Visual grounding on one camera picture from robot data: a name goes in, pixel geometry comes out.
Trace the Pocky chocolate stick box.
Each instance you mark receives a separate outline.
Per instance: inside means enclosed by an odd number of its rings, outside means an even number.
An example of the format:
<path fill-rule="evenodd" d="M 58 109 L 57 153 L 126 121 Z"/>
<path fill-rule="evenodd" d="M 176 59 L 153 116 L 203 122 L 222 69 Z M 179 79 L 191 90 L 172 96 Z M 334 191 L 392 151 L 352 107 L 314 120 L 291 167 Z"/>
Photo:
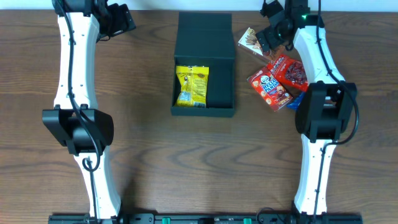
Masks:
<path fill-rule="evenodd" d="M 248 27 L 242 37 L 238 40 L 238 47 L 243 48 L 250 54 L 265 60 L 266 62 L 272 61 L 272 52 L 268 51 L 264 53 L 262 47 L 256 37 L 254 29 Z"/>

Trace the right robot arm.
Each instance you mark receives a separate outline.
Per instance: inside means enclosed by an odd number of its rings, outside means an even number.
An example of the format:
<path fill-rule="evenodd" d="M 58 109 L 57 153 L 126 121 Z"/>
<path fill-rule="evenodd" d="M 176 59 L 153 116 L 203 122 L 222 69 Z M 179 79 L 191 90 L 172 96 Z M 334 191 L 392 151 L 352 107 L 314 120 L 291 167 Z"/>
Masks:
<path fill-rule="evenodd" d="M 295 113 L 303 155 L 294 209 L 302 223 L 322 223 L 328 217 L 326 187 L 333 152 L 358 130 L 357 88 L 338 71 L 321 14 L 312 14 L 307 1 L 264 1 L 260 13 L 270 23 L 256 34 L 262 49 L 282 44 L 296 49 L 307 76 L 309 86 Z"/>

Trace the yellow candy bag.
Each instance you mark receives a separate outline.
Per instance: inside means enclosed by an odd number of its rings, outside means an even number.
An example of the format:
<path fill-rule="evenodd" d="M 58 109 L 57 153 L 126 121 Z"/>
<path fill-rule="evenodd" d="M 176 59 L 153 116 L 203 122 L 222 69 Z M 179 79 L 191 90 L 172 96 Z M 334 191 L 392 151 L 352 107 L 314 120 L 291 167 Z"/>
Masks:
<path fill-rule="evenodd" d="M 205 108 L 209 73 L 209 67 L 177 65 L 181 88 L 175 106 Z"/>

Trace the red dried fruit bag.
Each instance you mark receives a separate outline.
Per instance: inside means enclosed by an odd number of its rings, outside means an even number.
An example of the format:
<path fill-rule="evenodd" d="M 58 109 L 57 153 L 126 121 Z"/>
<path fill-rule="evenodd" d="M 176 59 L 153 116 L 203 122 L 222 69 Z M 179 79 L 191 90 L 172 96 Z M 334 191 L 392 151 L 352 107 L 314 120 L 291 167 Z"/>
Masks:
<path fill-rule="evenodd" d="M 308 89 L 308 80 L 301 61 L 281 54 L 275 61 L 270 62 L 267 69 L 278 82 L 291 86 L 302 92 Z"/>

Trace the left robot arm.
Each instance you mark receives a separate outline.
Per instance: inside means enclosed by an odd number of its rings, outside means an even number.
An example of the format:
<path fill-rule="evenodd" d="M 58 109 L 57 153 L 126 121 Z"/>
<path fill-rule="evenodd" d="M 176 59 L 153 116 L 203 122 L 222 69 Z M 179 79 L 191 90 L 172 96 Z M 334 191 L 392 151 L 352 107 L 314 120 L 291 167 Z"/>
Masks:
<path fill-rule="evenodd" d="M 95 93 L 96 44 L 135 29 L 126 4 L 106 0 L 53 0 L 61 40 L 60 78 L 53 108 L 42 121 L 73 156 L 85 181 L 87 214 L 53 214 L 49 223 L 129 223 L 122 211 L 109 160 L 114 138 L 111 115 L 98 109 Z"/>

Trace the dark green gift box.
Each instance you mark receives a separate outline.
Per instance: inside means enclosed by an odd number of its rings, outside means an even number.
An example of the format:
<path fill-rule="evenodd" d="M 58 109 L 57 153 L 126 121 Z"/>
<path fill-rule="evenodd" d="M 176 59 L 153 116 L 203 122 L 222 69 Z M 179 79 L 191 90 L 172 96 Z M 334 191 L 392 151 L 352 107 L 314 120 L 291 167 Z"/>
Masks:
<path fill-rule="evenodd" d="M 208 67 L 206 106 L 176 106 L 180 82 L 174 75 L 171 114 L 232 117 L 235 113 L 235 46 L 230 13 L 180 12 L 174 64 Z"/>

